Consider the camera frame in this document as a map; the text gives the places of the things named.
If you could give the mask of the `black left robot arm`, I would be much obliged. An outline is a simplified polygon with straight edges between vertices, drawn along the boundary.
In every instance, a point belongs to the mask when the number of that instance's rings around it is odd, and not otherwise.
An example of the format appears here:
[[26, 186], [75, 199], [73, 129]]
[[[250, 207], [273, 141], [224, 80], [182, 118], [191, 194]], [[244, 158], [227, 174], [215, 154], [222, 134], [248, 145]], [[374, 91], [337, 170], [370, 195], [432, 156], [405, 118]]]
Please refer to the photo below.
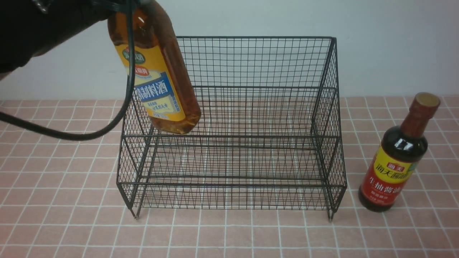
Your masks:
[[112, 13], [90, 0], [2, 0], [1, 78]]

